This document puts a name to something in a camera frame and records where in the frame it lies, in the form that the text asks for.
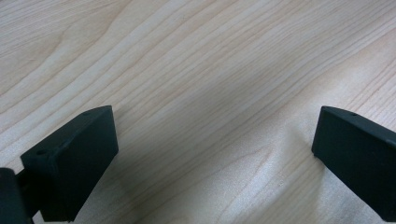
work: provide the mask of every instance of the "wooden table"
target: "wooden table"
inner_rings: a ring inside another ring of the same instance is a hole
[[[76,223],[382,223],[310,148],[322,105],[396,130],[395,1],[3,0],[0,76],[16,172],[113,105],[120,153]]]

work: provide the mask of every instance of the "wood grain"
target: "wood grain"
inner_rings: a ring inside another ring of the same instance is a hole
[[[395,40],[391,0],[3,0],[0,166],[113,105],[76,223],[382,223],[310,148],[322,105],[396,130]]]

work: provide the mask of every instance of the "wooden surface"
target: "wooden surface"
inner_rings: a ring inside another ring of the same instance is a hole
[[[322,105],[396,130],[395,28],[392,0],[0,1],[0,166],[113,105],[76,223],[382,223],[310,148]]]

